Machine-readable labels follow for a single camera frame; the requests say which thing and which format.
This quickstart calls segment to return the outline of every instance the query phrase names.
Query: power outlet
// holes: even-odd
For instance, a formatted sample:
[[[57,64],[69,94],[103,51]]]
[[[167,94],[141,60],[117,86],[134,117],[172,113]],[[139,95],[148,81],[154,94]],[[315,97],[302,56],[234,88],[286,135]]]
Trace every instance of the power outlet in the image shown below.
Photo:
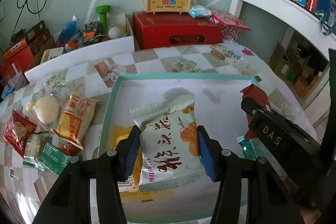
[[[3,10],[3,6],[0,7],[0,20],[3,19],[5,17],[5,13]]]

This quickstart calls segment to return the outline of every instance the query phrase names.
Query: green dumbbell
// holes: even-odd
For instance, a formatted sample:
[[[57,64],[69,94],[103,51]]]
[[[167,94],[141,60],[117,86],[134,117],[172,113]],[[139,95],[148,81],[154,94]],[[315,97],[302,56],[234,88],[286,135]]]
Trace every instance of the green dumbbell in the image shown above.
[[[96,14],[99,14],[102,34],[107,35],[107,17],[106,13],[111,11],[110,5],[101,5],[96,7]]]

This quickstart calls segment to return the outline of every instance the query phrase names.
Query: blue gripper pad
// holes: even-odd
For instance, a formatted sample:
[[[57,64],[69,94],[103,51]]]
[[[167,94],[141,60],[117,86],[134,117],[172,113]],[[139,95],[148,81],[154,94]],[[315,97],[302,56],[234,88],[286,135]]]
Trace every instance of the blue gripper pad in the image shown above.
[[[222,147],[217,140],[209,137],[203,126],[198,126],[197,129],[202,163],[207,175],[215,182],[217,181],[217,164]]]
[[[140,148],[140,129],[133,126],[131,133],[127,139],[121,140],[115,150],[119,154],[119,163],[121,164],[121,172],[124,180],[132,174],[135,160],[137,159]]]

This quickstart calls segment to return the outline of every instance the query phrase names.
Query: pink bag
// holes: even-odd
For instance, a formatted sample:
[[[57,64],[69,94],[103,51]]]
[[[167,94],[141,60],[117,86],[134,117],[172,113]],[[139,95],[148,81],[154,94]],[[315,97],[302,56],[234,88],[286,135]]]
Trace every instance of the pink bag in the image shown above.
[[[251,30],[239,18],[227,11],[211,10],[211,12],[212,16],[209,20],[222,26],[222,40],[232,38],[236,41],[240,30]]]

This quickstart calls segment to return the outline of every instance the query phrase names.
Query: checkered tablecloth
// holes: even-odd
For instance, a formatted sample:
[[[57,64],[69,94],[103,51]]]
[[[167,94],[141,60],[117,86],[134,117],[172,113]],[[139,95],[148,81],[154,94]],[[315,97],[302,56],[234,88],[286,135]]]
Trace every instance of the checkered tablecloth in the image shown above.
[[[314,129],[289,88],[255,54],[245,53],[243,46],[233,41],[227,41],[218,45],[156,48],[115,55],[111,58],[118,65],[125,67],[128,74],[182,71],[262,75],[261,78],[265,82],[262,88],[268,95],[272,107],[275,107],[280,114],[297,123],[314,137]],[[81,96],[99,100],[95,115],[83,141],[84,158],[96,157],[106,104],[111,91],[111,88],[106,87],[95,69],[95,65],[101,61],[84,63],[56,75],[49,75],[36,84],[27,85],[16,91],[0,104],[0,112],[1,109],[4,109],[0,118],[0,192],[22,223],[33,221],[41,202],[57,176],[48,170],[42,172],[22,165],[22,158],[19,154],[11,145],[5,143],[4,125],[13,109],[23,107],[24,112],[26,111],[26,103],[37,98],[43,82],[64,84]],[[64,140],[58,136],[53,136],[53,145],[59,146],[63,142]],[[91,217],[93,223],[98,223],[95,198],[95,186],[92,185]]]

